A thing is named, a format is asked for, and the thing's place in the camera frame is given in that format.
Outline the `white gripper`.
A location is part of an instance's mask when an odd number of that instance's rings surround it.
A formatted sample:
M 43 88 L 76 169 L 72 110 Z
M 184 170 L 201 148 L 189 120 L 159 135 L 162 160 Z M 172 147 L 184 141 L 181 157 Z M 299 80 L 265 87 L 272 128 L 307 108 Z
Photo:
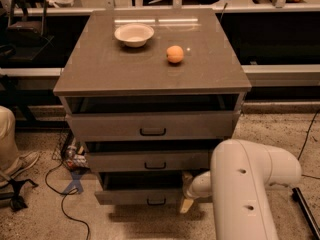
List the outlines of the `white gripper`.
M 182 172 L 183 198 L 180 203 L 179 212 L 185 214 L 192 207 L 194 200 L 207 198 L 212 195 L 211 178 L 209 174 L 200 174 L 195 177 L 189 171 Z

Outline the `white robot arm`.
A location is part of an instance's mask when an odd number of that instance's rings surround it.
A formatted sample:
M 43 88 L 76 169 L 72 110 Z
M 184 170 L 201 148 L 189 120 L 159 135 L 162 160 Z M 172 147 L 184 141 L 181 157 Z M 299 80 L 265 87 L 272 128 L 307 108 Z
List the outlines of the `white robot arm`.
M 229 139 L 214 149 L 209 171 L 183 174 L 180 211 L 210 197 L 217 240 L 279 240 L 266 189 L 296 184 L 301 175 L 299 161 L 287 150 Z

